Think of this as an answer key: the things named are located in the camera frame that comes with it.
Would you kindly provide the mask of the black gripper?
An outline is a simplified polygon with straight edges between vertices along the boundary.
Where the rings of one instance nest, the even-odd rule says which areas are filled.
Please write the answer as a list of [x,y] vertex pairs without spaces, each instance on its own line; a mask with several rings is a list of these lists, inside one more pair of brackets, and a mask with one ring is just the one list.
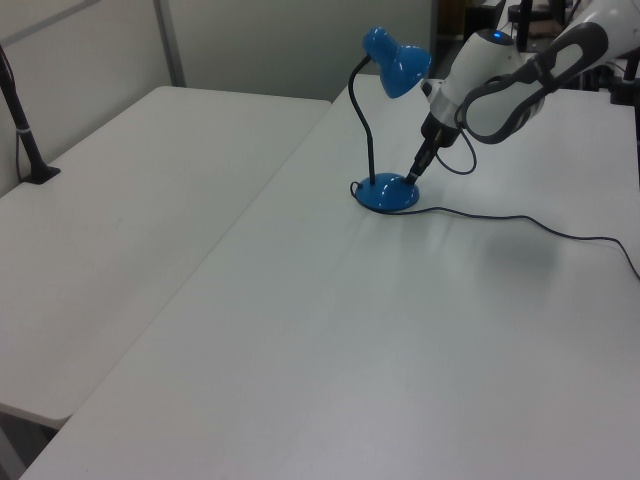
[[429,113],[421,126],[424,143],[414,157],[406,176],[407,183],[415,183],[436,158],[440,148],[451,147],[459,136],[459,129],[450,127]]

